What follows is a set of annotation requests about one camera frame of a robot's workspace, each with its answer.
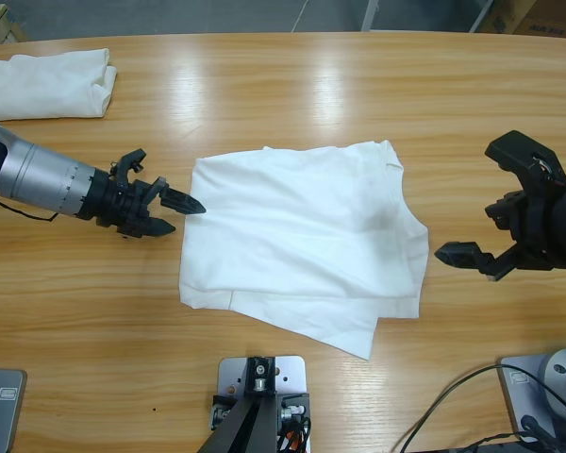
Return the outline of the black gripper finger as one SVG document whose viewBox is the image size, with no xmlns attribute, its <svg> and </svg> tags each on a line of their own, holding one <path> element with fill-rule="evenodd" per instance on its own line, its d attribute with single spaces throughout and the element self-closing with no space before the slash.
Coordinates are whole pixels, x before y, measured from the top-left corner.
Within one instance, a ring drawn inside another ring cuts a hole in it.
<svg viewBox="0 0 566 453">
<path fill-rule="evenodd" d="M 516 250 L 511 247 L 495 257 L 483 252 L 475 242 L 448 242 L 434 253 L 435 257 L 446 265 L 458 269 L 477 270 L 488 280 L 498 281 L 516 268 Z"/>
<path fill-rule="evenodd" d="M 142 228 L 142 235 L 149 237 L 162 237 L 172 234 L 176 228 L 163 219 L 149 217 Z"/>
<path fill-rule="evenodd" d="M 160 205 L 181 214 L 202 214 L 206 208 L 187 193 L 182 193 L 166 185 L 159 193 Z"/>
<path fill-rule="evenodd" d="M 501 199 L 485 208 L 499 230 L 518 232 L 524 210 L 524 191 L 506 193 Z"/>
</svg>

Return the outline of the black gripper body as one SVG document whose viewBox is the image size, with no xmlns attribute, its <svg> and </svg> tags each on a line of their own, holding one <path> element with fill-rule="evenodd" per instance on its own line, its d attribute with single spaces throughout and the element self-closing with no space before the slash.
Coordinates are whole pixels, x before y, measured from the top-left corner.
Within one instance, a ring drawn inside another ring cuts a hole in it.
<svg viewBox="0 0 566 453">
<path fill-rule="evenodd" d="M 524 192 L 524 210 L 516 242 L 516 268 L 566 269 L 566 187 L 551 198 L 532 199 Z"/>
<path fill-rule="evenodd" d="M 142 237 L 144 223 L 151 217 L 148 205 L 165 186 L 163 177 L 153 184 L 140 180 L 129 183 L 126 176 L 123 181 L 118 181 L 104 171 L 96 171 L 77 217 L 82 220 L 94 218 L 100 227 L 116 226 L 125 236 Z"/>
</svg>

